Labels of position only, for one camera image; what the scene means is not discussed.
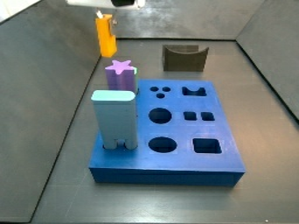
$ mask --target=dark gray shape block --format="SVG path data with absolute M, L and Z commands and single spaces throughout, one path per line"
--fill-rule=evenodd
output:
M 201 72 L 209 48 L 199 51 L 197 45 L 164 45 L 163 70 L 179 72 Z
M 41 1 L 0 49 L 0 221 L 28 222 L 98 60 L 92 9 Z
M 237 43 L 299 119 L 299 2 L 267 0 Z

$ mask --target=square hole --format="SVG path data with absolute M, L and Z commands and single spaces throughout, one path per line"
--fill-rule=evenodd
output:
M 183 112 L 183 117 L 184 117 L 184 120 L 187 121 L 197 120 L 195 112 L 188 112 L 188 111 Z
M 211 112 L 200 112 L 200 118 L 205 122 L 215 121 L 213 114 Z
M 192 147 L 196 153 L 220 154 L 220 142 L 212 138 L 193 138 Z

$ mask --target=blue shape sorter board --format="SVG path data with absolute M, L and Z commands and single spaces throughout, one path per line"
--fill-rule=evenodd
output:
M 103 149 L 88 168 L 96 182 L 233 186 L 245 172 L 212 83 L 140 80 L 137 148 Z

